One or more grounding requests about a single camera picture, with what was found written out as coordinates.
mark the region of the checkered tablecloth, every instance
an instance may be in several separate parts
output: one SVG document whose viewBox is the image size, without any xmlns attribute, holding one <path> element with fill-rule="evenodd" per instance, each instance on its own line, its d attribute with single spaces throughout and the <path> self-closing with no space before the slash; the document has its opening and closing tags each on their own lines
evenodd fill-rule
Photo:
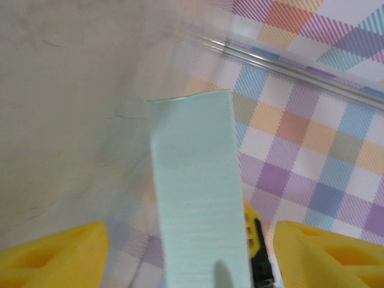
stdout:
<svg viewBox="0 0 384 288">
<path fill-rule="evenodd" d="M 243 194 L 274 265 L 279 220 L 384 245 L 384 114 L 223 56 L 207 81 L 214 57 L 200 56 L 184 94 L 233 91 Z M 166 286 L 153 185 L 139 185 L 145 192 L 122 194 L 108 217 L 103 287 Z"/>
<path fill-rule="evenodd" d="M 232 15 L 242 46 L 384 97 L 383 0 L 207 1 Z"/>
</svg>

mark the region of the yellow clip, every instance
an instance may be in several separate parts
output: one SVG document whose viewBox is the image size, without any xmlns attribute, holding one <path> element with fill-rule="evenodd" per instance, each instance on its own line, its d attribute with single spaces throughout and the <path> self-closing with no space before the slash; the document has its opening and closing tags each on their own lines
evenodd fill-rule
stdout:
<svg viewBox="0 0 384 288">
<path fill-rule="evenodd" d="M 248 201 L 244 201 L 244 213 L 248 236 L 248 253 L 249 257 L 253 258 L 261 248 L 259 236 L 255 226 L 255 220 L 259 219 L 259 215 Z"/>
</svg>

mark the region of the plaid fabric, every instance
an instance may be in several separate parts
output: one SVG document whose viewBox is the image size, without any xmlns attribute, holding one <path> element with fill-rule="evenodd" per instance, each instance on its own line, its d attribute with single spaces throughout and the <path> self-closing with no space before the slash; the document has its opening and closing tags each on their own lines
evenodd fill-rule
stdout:
<svg viewBox="0 0 384 288">
<path fill-rule="evenodd" d="M 277 280 L 278 220 L 384 245 L 384 115 L 225 57 L 205 79 L 213 58 L 200 56 L 184 94 L 233 91 L 243 194 L 262 219 Z M 108 218 L 102 287 L 166 286 L 154 189 L 141 185 L 146 192 L 121 193 Z"/>
<path fill-rule="evenodd" d="M 263 47 L 335 80 L 352 77 L 384 98 L 384 1 L 234 0 L 232 13 L 231 37 L 242 37 L 242 46 Z"/>
</svg>

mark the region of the foam block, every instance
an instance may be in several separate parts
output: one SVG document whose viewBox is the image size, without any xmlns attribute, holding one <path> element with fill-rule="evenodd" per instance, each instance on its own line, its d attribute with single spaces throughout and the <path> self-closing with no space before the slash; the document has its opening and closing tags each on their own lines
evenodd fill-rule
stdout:
<svg viewBox="0 0 384 288">
<path fill-rule="evenodd" d="M 232 98 L 149 102 L 168 288 L 249 288 Z"/>
</svg>

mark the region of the light blue foam block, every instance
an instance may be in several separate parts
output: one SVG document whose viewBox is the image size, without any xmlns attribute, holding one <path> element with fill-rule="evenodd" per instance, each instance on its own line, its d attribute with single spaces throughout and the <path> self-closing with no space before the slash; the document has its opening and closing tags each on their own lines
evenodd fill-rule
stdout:
<svg viewBox="0 0 384 288">
<path fill-rule="evenodd" d="M 230 92 L 148 106 L 167 287 L 250 288 Z"/>
</svg>

